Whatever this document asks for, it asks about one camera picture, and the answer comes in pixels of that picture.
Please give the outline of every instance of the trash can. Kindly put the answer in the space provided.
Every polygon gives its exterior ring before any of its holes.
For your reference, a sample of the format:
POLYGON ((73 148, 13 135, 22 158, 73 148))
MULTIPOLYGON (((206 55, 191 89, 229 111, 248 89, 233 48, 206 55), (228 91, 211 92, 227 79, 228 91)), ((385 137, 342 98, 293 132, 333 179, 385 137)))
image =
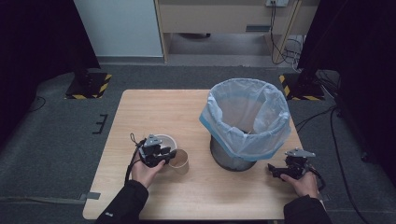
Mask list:
POLYGON ((216 163, 245 171, 270 159, 290 135, 290 112, 274 85, 251 78, 232 78, 214 86, 199 118, 209 130, 216 163))

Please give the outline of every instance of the light blue plastic bag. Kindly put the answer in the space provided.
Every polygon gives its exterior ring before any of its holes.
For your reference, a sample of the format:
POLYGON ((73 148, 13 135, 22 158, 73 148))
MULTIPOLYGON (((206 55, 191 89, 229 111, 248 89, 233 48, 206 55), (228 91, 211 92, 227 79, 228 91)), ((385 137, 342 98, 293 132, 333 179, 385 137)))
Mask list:
POLYGON ((233 78, 214 86, 199 120, 230 157, 270 159, 290 135, 290 112, 274 85, 233 78))

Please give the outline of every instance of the gray carpet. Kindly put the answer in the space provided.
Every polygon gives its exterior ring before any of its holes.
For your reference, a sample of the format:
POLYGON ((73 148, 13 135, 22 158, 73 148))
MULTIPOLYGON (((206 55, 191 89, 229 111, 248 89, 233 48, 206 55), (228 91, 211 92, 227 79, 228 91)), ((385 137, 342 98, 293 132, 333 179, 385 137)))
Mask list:
MULTIPOLYGON (((65 100, 73 76, 65 74, 39 86, 38 98, 0 151, 0 197, 26 196, 78 199, 90 190, 122 92, 128 89, 210 89, 232 77, 257 78, 281 89, 278 76, 291 68, 116 66, 102 99, 65 100), (101 114, 108 114, 101 134, 101 114)), ((288 101, 297 124, 328 109, 334 102, 288 101)), ((376 164, 360 159, 361 150, 345 122, 333 116, 335 135, 347 183, 361 213, 370 223, 396 223, 396 190, 376 164)), ((363 223, 347 197, 332 140, 330 113, 307 123, 299 132, 311 162, 325 178, 326 208, 333 223, 363 223)), ((82 204, 0 203, 1 223, 91 223, 82 204)))

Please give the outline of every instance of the sleeve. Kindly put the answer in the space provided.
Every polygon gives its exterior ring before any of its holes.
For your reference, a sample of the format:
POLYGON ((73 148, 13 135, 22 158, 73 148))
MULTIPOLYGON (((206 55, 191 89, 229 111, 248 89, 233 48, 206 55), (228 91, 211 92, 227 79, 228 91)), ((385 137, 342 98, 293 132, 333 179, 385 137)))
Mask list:
POLYGON ((148 197, 149 192, 142 184, 130 180, 96 219, 95 223, 138 223, 140 211, 145 206, 148 197))
POLYGON ((285 215, 285 224, 332 223, 320 200, 310 198, 309 195, 286 204, 283 212, 285 215))

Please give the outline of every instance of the hand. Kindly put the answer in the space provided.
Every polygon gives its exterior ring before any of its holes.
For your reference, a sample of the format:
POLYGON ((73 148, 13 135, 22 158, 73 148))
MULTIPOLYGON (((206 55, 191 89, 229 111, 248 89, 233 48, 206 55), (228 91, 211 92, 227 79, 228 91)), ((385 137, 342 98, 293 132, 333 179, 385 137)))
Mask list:
POLYGON ((298 180, 284 174, 280 175, 280 178, 292 184, 299 197, 303 197, 307 194, 309 194, 311 198, 318 197, 317 178, 312 172, 305 173, 305 175, 298 180))
POLYGON ((155 167, 148 167, 145 163, 140 161, 139 153, 136 153, 136 157, 134 159, 136 163, 132 168, 132 179, 140 182, 146 189, 151 185, 155 175, 163 168, 165 165, 165 160, 160 161, 155 167))

